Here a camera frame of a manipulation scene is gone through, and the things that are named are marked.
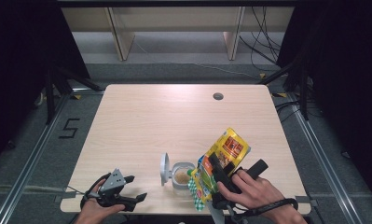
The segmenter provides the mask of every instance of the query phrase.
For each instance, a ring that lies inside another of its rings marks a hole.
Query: human hand
[[[223,183],[218,182],[220,193],[229,201],[239,203],[248,209],[254,209],[284,199],[282,193],[267,179],[258,177],[253,180],[245,171],[239,170],[232,176],[232,182],[241,190],[241,194],[229,191]],[[275,223],[306,223],[305,219],[291,205],[284,205],[261,216],[267,217]]]
[[[99,187],[104,184],[105,179],[101,180],[93,189],[92,192],[98,192]],[[115,204],[110,207],[102,207],[96,199],[90,198],[85,203],[78,215],[76,224],[98,224],[106,217],[118,213],[125,209],[124,204]]]

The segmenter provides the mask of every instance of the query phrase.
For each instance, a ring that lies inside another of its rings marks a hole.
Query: wrist strap
[[[275,208],[278,208],[278,207],[281,207],[281,206],[284,206],[284,205],[287,205],[287,204],[293,205],[293,207],[296,210],[298,210],[298,202],[295,199],[293,199],[293,198],[286,198],[286,199],[280,200],[280,201],[278,201],[276,203],[270,203],[268,205],[257,207],[255,209],[247,210],[242,215],[243,216],[247,216],[247,217],[259,216],[259,215],[261,215],[261,214],[263,214],[265,212],[268,212],[268,211],[270,211],[272,209],[275,209]]]
[[[90,192],[93,190],[93,188],[99,183],[101,182],[101,180],[103,179],[107,179],[109,176],[111,175],[111,173],[108,173],[107,175],[103,175],[101,176],[101,178],[99,178],[98,180],[95,181],[95,183],[93,183],[93,185],[90,187],[89,190],[87,190],[85,193],[84,193],[84,196],[83,198],[81,199],[81,202],[80,202],[80,208],[83,209],[84,207],[84,203],[90,198]]]

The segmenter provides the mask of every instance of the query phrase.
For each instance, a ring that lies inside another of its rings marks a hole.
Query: gray floor
[[[101,85],[110,83],[239,83],[254,84],[260,74],[271,74],[278,69],[268,60],[251,51],[240,42],[235,61],[227,59],[227,50],[220,33],[138,33],[127,61],[120,62],[108,33],[76,33],[75,39],[90,71],[91,79]],[[243,39],[253,44],[250,34]],[[282,34],[270,34],[281,43]],[[257,47],[264,53],[270,51]],[[285,77],[269,84],[272,93],[282,93]],[[84,87],[72,83],[75,89]],[[88,134],[102,95],[81,91],[80,99],[63,102],[58,119],[52,126],[48,141],[42,146],[33,171],[20,192],[14,210],[9,211],[8,223],[69,223],[75,214],[60,210],[63,189],[71,177],[79,152]],[[288,102],[289,97],[273,97],[275,105]],[[341,208],[340,198],[327,180],[324,169],[316,159],[310,140],[301,129],[296,107],[287,106],[279,114],[282,127],[296,161],[306,191],[314,205],[308,215],[313,223],[372,223],[372,194],[351,160],[344,158],[343,149],[335,134],[325,122],[324,114],[310,99],[308,124],[322,146],[339,184],[351,199],[360,221],[351,221]],[[14,149],[4,151],[0,157],[0,207],[5,203],[12,186],[17,183],[29,156],[34,152],[45,125],[47,109],[44,104],[32,111],[13,140]],[[68,119],[77,127],[74,138],[61,139],[69,133],[63,129]],[[122,215],[110,217],[105,223],[120,223]],[[252,218],[252,223],[269,223]]]

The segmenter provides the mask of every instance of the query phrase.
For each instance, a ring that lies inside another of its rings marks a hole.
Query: cable
[[[147,54],[150,57],[151,61],[153,61],[154,63],[174,63],[174,62],[158,62],[158,61],[154,60],[153,57],[144,48],[142,48],[142,46],[140,46],[136,41],[133,41],[133,43],[135,43],[137,45],[137,47],[139,47],[145,54]],[[227,72],[227,73],[230,73],[230,74],[245,75],[245,76],[252,77],[252,78],[255,78],[255,79],[258,79],[258,80],[260,79],[260,77],[255,77],[255,76],[247,74],[247,73],[228,71],[228,70],[225,70],[225,69],[222,69],[222,68],[219,68],[219,67],[202,65],[202,64],[199,64],[199,63],[191,63],[191,64],[199,66],[199,67],[220,70],[220,71]]]
[[[296,111],[293,111],[291,114],[289,114],[287,117],[285,117],[285,119],[282,119],[281,123],[285,122],[288,118],[290,118],[292,115],[294,115],[298,111],[299,111],[299,109],[297,109]]]
[[[76,193],[84,195],[84,192],[81,192],[80,190],[74,189],[74,188],[70,187],[69,185],[67,186],[67,188],[74,190]]]
[[[256,53],[258,53],[259,55],[261,55],[262,57],[264,57],[265,59],[267,59],[268,61],[270,61],[271,63],[275,63],[275,61],[271,60],[270,57],[268,57],[267,55],[263,54],[261,51],[253,48],[252,46],[250,46],[248,43],[246,43],[246,41],[243,40],[243,38],[241,36],[239,36],[239,39],[247,46],[249,47],[249,49],[252,49],[253,51],[255,51]]]
[[[252,36],[253,36],[253,38],[255,39],[255,43],[258,42],[258,43],[260,43],[260,44],[261,44],[261,42],[258,41],[258,38],[259,38],[260,34],[262,33],[262,34],[265,36],[265,38],[267,39],[269,45],[268,45],[268,46],[263,45],[263,46],[269,48],[269,50],[270,50],[270,52],[271,52],[271,54],[272,54],[274,60],[276,61],[276,58],[278,57],[278,54],[276,53],[275,50],[278,50],[278,49],[275,49],[275,48],[272,46],[271,42],[274,43],[274,44],[275,44],[276,46],[278,46],[278,47],[279,47],[280,45],[277,44],[275,41],[273,41],[273,40],[269,37],[269,35],[268,35],[268,26],[267,26],[267,20],[266,20],[266,16],[267,16],[267,8],[266,8],[266,7],[262,7],[262,8],[263,8],[263,20],[262,20],[262,22],[260,22],[260,19],[257,17],[257,15],[256,15],[256,13],[255,13],[255,9],[252,7],[252,11],[253,11],[253,13],[254,13],[254,15],[255,15],[255,19],[256,19],[256,21],[257,21],[257,23],[258,23],[258,27],[259,27],[258,36],[255,37],[255,36],[253,35],[253,33],[252,33]]]
[[[287,106],[289,105],[298,105],[299,104],[299,101],[292,101],[292,102],[286,102],[286,103],[283,103],[281,105],[275,105],[275,107],[279,107],[278,109],[276,109],[277,113],[278,113],[278,116],[281,115],[281,112],[284,108],[286,108]]]

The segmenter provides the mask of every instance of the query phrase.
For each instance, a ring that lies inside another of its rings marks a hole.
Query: snack bag
[[[193,188],[191,193],[194,196],[194,200],[198,200],[198,202],[195,201],[197,210],[200,211],[202,207],[200,204],[205,204],[207,200],[211,200],[212,194],[218,191],[213,176],[213,167],[209,162],[209,156],[215,153],[226,175],[230,176],[250,150],[249,145],[234,130],[227,128],[211,148],[199,159],[198,167],[191,172],[191,180],[188,184],[190,189]]]

